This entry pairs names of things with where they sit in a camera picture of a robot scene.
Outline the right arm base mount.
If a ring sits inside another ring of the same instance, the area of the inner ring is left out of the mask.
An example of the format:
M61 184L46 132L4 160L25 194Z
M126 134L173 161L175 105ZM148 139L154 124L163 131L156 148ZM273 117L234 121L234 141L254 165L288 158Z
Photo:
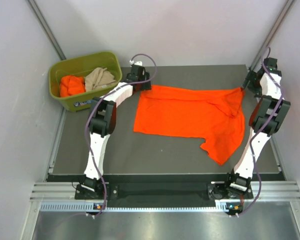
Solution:
M238 173L228 173L225 181L207 184L208 197L211 200L249 200L253 198L251 178Z

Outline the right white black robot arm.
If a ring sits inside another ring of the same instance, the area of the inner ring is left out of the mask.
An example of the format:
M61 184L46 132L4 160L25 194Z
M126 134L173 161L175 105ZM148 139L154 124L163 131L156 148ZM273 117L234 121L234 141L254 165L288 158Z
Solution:
M250 126L248 142L239 162L233 168L233 173L241 179L252 178L255 162L271 136L280 129L291 103L286 101L281 90L282 73L272 70L263 73L259 80L260 100L252 112L248 125Z

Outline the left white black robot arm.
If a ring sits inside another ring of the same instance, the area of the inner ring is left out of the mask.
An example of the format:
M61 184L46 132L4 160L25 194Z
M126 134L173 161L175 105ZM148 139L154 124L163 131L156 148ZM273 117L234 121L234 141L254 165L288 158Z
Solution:
M84 170L86 177L96 180L103 178L104 157L108 140L116 127L117 107L134 92L149 90L150 80L147 71L138 77L129 73L126 80L120 82L114 90L92 99L84 130L88 146L88 160Z

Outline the orange t-shirt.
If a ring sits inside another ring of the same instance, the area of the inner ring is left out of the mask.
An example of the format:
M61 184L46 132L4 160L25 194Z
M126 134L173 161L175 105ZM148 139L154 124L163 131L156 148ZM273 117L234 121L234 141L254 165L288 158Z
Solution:
M133 131L203 139L201 149L222 166L245 135L244 96L241 87L190 90L153 85L140 94Z

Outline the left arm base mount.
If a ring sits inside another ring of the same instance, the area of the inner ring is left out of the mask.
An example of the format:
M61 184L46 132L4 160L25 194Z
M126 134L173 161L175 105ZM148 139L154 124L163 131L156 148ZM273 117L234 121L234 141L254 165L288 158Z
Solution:
M100 179L80 176L75 186L76 200L101 200L105 197L105 187Z

